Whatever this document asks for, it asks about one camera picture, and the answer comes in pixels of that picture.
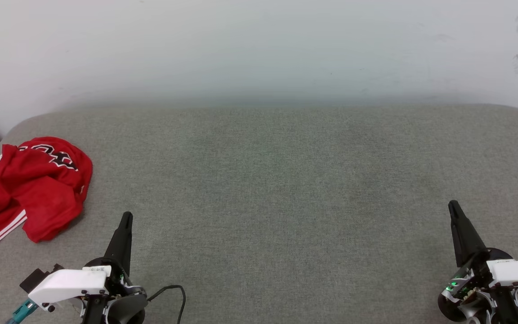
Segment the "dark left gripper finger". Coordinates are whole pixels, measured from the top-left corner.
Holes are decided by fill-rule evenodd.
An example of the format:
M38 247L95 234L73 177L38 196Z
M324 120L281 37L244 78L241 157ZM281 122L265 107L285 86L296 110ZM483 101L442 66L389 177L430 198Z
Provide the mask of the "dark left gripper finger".
M121 233L121 265L127 275L131 274L132 223L132 213L124 212L118 230Z
M107 250L103 256L110 258L111 260L115 260L121 265L121 237L120 237L120 234L121 233L117 228L115 230L115 232L111 238L111 241L107 247Z

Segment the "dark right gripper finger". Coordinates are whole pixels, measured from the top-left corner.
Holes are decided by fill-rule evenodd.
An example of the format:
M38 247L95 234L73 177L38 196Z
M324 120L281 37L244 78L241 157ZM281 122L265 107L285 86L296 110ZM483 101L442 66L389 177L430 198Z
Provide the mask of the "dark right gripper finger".
M462 243L464 247L463 256L466 257L466 254L469 253L468 260L477 253L487 251L487 247L470 220L467 228L463 230Z
M467 253L466 256L463 256L464 247L462 243L462 233L463 230L467 228L469 219L456 200L449 201L448 209L451 219L451 234L455 253L455 263L457 267L462 267L469 255L469 253Z

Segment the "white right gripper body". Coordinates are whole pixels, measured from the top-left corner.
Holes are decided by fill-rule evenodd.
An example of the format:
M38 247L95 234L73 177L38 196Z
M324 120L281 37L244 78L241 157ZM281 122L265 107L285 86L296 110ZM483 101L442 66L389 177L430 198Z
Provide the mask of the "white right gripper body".
M442 315L466 324L518 324L518 260L490 248L466 260L438 296Z

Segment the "red Bulls basketball jersey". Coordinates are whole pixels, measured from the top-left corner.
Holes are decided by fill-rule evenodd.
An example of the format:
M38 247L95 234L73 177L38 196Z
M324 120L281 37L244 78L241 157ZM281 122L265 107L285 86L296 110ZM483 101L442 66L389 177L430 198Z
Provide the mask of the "red Bulls basketball jersey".
M82 213L92 160L62 138L3 145L0 154L0 241L21 227L31 242L54 239Z

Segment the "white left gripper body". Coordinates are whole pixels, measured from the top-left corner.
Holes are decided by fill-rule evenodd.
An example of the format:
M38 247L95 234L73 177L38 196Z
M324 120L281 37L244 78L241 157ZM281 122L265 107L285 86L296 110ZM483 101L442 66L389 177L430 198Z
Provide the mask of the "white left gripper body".
M134 285L116 261L96 258L82 269L63 269L45 278L27 297L46 312L63 301L80 311L81 324L143 324L144 287Z

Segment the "grey fabric sofa cushion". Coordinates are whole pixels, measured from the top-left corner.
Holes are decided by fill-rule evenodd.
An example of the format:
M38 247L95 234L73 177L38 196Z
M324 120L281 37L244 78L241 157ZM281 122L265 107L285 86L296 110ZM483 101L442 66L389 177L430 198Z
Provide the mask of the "grey fabric sofa cushion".
M50 242L0 242L0 324L20 282L103 256L134 215L131 279L179 284L181 324L451 324L448 202L518 258L518 109L97 109L3 139L63 138L93 163L84 213Z

